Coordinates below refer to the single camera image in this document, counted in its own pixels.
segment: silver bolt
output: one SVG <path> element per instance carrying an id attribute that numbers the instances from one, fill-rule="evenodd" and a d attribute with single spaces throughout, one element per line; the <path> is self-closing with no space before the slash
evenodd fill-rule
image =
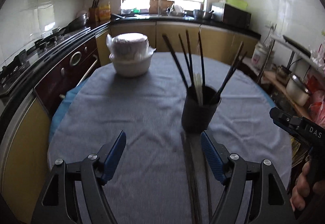
<path id="1" fill-rule="evenodd" d="M 231 154 L 230 158 L 233 159 L 233 160 L 238 160 L 239 156 L 238 156 L 238 154 Z"/>
<path id="2" fill-rule="evenodd" d="M 270 165 L 272 164 L 271 161 L 268 160 L 268 159 L 265 159 L 265 160 L 263 161 L 263 163 L 264 163 L 266 166 L 270 166 Z"/>
<path id="3" fill-rule="evenodd" d="M 97 154 L 90 154 L 88 155 L 89 160 L 96 160 L 97 159 Z"/>
<path id="4" fill-rule="evenodd" d="M 59 166 L 60 164 L 63 163 L 63 160 L 61 158 L 55 160 L 55 164 Z"/>

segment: black cup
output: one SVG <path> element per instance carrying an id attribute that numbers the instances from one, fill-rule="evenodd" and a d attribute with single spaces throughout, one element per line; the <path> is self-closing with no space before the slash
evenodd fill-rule
<path id="1" fill-rule="evenodd" d="M 201 133 L 206 130 L 221 102 L 221 98 L 211 101 L 217 93 L 213 88 L 205 86 L 202 93 L 203 106 L 199 106 L 195 88 L 188 89 L 182 114 L 182 127 L 186 133 Z"/>

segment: finger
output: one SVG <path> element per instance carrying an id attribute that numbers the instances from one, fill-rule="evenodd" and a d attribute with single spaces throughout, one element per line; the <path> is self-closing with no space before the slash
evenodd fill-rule
<path id="1" fill-rule="evenodd" d="M 309 171 L 310 171 L 310 162 L 307 162 L 303 166 L 302 173 L 303 173 L 304 176 L 307 176 L 309 174 Z"/>
<path id="2" fill-rule="evenodd" d="M 295 186 L 292 190 L 292 203 L 298 210 L 303 210 L 306 206 L 303 197 L 298 193 L 297 187 Z"/>
<path id="3" fill-rule="evenodd" d="M 290 198 L 290 203 L 291 203 L 291 206 L 292 206 L 292 210 L 295 212 L 296 208 L 295 208 L 294 204 L 292 203 L 292 198 Z"/>
<path id="4" fill-rule="evenodd" d="M 310 193 L 310 187 L 307 182 L 307 178 L 301 173 L 298 177 L 298 182 L 297 182 L 297 191 L 298 193 L 303 196 L 303 197 L 308 197 Z"/>
<path id="5" fill-rule="evenodd" d="M 321 180 L 313 186 L 313 191 L 317 195 L 324 195 L 325 194 L 325 180 Z"/>

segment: yellow container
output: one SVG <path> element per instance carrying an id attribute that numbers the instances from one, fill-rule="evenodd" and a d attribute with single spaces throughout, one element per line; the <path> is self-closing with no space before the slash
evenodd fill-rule
<path id="1" fill-rule="evenodd" d="M 111 18 L 111 5 L 108 3 L 107 5 L 100 5 L 99 8 L 100 21 L 107 21 Z"/>
<path id="2" fill-rule="evenodd" d="M 226 0 L 226 3 L 243 11 L 246 11 L 248 6 L 248 3 L 243 0 Z"/>

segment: tablecloth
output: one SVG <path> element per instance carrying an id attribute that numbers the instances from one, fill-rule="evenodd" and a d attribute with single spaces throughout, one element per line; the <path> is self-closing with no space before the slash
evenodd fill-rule
<path id="1" fill-rule="evenodd" d="M 187 73 L 184 55 L 177 53 Z M 218 89 L 229 66 L 205 58 L 206 84 Z M 193 56 L 200 72 L 200 58 Z M 48 149 L 51 168 L 57 158 L 67 163 L 82 161 L 90 153 L 116 138 L 121 130 L 127 146 L 111 181 L 103 187 L 118 223 L 191 223 L 191 205 L 181 142 L 181 115 L 186 96 L 170 53 L 155 53 L 149 71 L 127 79 L 113 65 L 97 69 L 83 86 L 64 116 Z M 285 187 L 289 183 L 291 146 L 289 135 L 273 124 L 271 106 L 260 88 L 236 71 L 222 93 L 222 102 L 209 130 L 217 142 L 243 159 L 269 159 Z M 199 135 L 191 136 L 203 223 L 208 223 L 204 157 Z M 209 170 L 212 209 L 217 207 L 224 187 Z M 237 223 L 243 223 L 249 201 L 246 184 Z M 77 185 L 83 223 L 90 219 Z"/>

